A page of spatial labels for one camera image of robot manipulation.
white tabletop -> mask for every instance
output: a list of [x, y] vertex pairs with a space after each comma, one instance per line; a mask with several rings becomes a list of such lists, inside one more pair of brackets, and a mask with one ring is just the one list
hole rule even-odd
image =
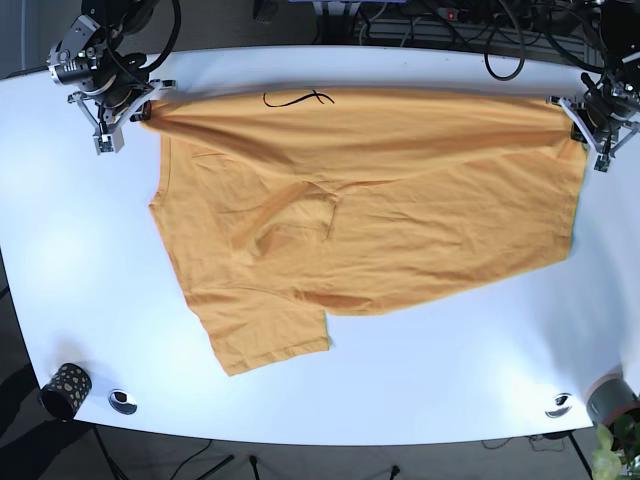
[[[580, 73], [527, 62], [500, 83], [481, 56], [286, 47], [173, 54], [157, 76], [185, 97], [327, 86], [545, 96], [581, 92]], [[67, 361], [93, 379], [79, 419], [255, 442], [435, 443], [588, 426], [581, 401], [560, 419], [544, 411], [620, 364], [640, 387], [638, 142], [606, 175], [589, 163], [569, 260], [389, 315], [330, 316], [329, 352], [227, 377], [147, 209], [159, 138], [129, 124], [123, 150], [97, 157], [72, 90], [46, 73], [0, 82], [0, 246], [40, 384]], [[115, 388], [137, 413], [111, 409]]]

gray cylinder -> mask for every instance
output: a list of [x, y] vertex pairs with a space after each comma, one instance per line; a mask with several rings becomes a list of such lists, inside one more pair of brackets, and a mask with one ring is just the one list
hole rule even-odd
[[610, 427], [631, 410], [640, 409], [640, 402], [622, 378], [609, 376], [598, 382], [587, 399], [587, 412], [594, 424]]

black cup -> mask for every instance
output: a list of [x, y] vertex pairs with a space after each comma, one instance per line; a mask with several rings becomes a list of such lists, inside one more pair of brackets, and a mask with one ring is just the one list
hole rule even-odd
[[73, 363], [62, 365], [38, 395], [40, 404], [59, 420], [71, 420], [91, 391], [87, 372]]

orange t-shirt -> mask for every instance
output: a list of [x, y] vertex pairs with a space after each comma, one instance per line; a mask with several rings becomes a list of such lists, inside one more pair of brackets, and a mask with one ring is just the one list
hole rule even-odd
[[543, 100], [260, 93], [145, 125], [162, 134], [151, 212], [229, 374], [327, 350], [325, 311], [382, 314], [569, 252], [586, 154]]

metal bracket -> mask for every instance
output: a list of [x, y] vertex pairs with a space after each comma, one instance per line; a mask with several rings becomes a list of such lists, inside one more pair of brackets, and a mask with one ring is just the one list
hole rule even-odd
[[611, 159], [616, 158], [616, 152], [620, 150], [629, 140], [631, 140], [636, 134], [640, 132], [640, 123], [639, 122], [625, 122], [624, 126], [631, 131], [625, 135], [622, 140], [617, 140], [617, 132], [613, 138], [615, 145], [611, 145], [611, 148], [608, 153], [605, 153], [604, 145], [600, 145], [596, 142], [593, 134], [584, 123], [584, 120], [578, 115], [574, 109], [574, 102], [568, 98], [562, 97], [548, 97], [547, 103], [552, 103], [553, 105], [558, 105], [562, 107], [567, 116], [573, 120], [573, 123], [578, 127], [580, 133], [589, 144], [591, 148], [598, 154], [596, 157], [595, 170], [599, 172], [606, 173], [609, 170], [609, 166], [611, 165]]
[[149, 84], [153, 89], [136, 98], [114, 123], [110, 123], [107, 126], [106, 133], [100, 130], [98, 120], [89, 112], [85, 104], [85, 101], [91, 99], [91, 97], [82, 92], [75, 92], [69, 95], [67, 102], [76, 103], [80, 111], [94, 127], [93, 141], [98, 155], [101, 153], [118, 153], [124, 146], [124, 137], [122, 135], [124, 123], [134, 115], [136, 115], [136, 119], [144, 117], [144, 105], [155, 92], [159, 90], [174, 90], [177, 87], [175, 80], [151, 80]]

